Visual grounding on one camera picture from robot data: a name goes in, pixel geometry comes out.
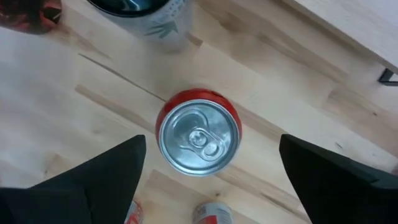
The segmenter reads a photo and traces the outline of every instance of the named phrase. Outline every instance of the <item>wooden floor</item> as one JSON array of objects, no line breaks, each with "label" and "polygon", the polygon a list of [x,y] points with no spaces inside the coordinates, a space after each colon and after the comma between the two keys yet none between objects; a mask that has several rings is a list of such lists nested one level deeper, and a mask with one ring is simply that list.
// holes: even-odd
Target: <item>wooden floor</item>
[{"label": "wooden floor", "polygon": [[[29,187],[145,134],[136,194],[145,223],[190,223],[207,200],[236,223],[308,223],[279,156],[289,133],[387,172],[398,163],[398,88],[383,66],[272,0],[197,0],[189,46],[164,54],[84,0],[39,37],[0,29],[0,184]],[[189,177],[162,158],[157,113],[180,90],[228,97],[243,139],[223,172]]]}]

